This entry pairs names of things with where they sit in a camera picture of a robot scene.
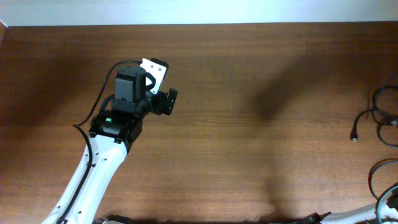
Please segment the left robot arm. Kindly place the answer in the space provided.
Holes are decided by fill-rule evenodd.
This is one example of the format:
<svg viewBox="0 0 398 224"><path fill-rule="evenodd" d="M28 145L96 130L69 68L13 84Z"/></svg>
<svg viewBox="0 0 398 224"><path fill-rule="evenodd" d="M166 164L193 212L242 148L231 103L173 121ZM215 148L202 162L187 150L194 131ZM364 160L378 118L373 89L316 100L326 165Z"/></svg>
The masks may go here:
<svg viewBox="0 0 398 224"><path fill-rule="evenodd" d="M149 113L170 115L178 91L162 92L169 65L156 58L140 61L123 60L111 70L117 71L115 90L106 98L97 97L88 114L88 132L83 123L74 127L86 146L81 160L60 200L44 223L92 223L108 185L123 163L133 142L142 131L143 119Z"/></svg>

